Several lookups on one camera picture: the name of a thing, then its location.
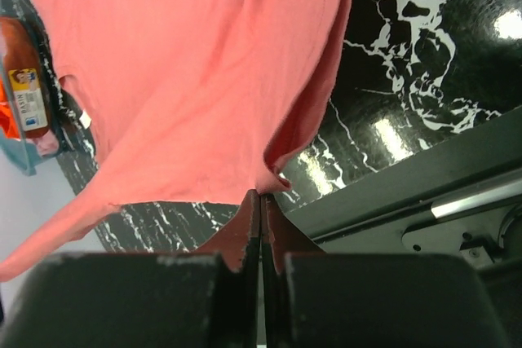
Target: gray floor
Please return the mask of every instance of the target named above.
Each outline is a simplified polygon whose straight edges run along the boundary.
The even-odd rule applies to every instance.
[[[45,162],[37,171],[36,176],[25,177],[0,152],[0,260],[74,197],[56,160]],[[92,231],[60,250],[101,252],[104,248]],[[0,286],[7,313],[26,275]]]

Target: orange bottle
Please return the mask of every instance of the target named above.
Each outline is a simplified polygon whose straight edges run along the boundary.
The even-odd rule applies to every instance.
[[[0,17],[0,55],[10,84],[0,86],[0,126],[8,138],[19,139],[22,131],[27,139],[40,138],[51,124],[40,83],[42,68],[38,52],[17,19]],[[5,89],[11,89],[15,96],[14,108],[7,102]],[[19,115],[21,130],[15,124],[13,111]]]

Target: fabric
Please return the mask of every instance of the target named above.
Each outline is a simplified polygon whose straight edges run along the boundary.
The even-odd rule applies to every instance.
[[[100,169],[0,280],[151,200],[278,192],[334,86],[351,0],[33,0],[63,87],[92,118]]]
[[[48,130],[41,138],[29,139],[28,141],[36,146],[39,156],[54,155],[60,149],[60,142],[52,130]]]

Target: black marble surface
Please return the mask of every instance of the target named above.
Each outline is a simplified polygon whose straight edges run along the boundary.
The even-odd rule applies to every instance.
[[[34,15],[29,0],[2,0],[2,11]],[[72,124],[74,151],[58,161],[78,193],[97,170],[94,143],[59,90],[45,42],[41,49]],[[521,104],[522,0],[353,0],[330,105],[312,144],[285,168],[294,189],[278,202],[285,212],[306,208]],[[111,250],[193,249],[236,208],[128,205],[96,232]]]

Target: bottle label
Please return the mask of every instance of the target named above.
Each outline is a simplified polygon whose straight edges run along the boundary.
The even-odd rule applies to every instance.
[[[34,68],[9,71],[9,80],[15,96],[22,129],[39,130],[47,126],[46,107],[42,89]]]

